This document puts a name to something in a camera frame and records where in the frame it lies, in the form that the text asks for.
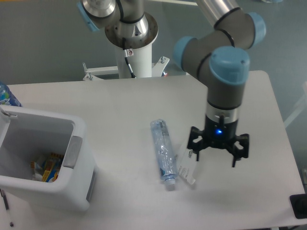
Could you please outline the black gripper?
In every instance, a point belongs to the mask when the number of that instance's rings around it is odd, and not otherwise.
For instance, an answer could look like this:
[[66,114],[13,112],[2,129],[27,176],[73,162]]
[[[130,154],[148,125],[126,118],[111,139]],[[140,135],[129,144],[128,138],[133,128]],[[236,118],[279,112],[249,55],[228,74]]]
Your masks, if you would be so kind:
[[233,155],[232,167],[242,158],[248,158],[249,134],[236,135],[238,121],[220,124],[205,117],[204,130],[195,126],[190,129],[187,149],[196,154],[196,161],[199,161],[200,151],[211,147],[215,149],[226,149]]

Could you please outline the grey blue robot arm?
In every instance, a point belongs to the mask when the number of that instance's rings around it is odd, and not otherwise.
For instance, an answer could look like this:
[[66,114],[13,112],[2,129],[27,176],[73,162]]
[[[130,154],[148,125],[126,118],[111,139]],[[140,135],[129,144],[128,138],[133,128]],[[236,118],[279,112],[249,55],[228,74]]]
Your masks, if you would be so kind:
[[[195,154],[208,147],[225,149],[239,161],[249,152],[249,135],[236,134],[250,66],[247,49],[264,39],[266,25],[234,0],[199,0],[197,5],[214,31],[201,39],[183,37],[173,51],[176,64],[208,90],[204,130],[192,127],[187,147]],[[137,50],[151,46],[158,26],[142,0],[80,0],[77,7],[88,28],[104,29],[118,48],[121,78],[152,76],[151,57],[138,57]]]

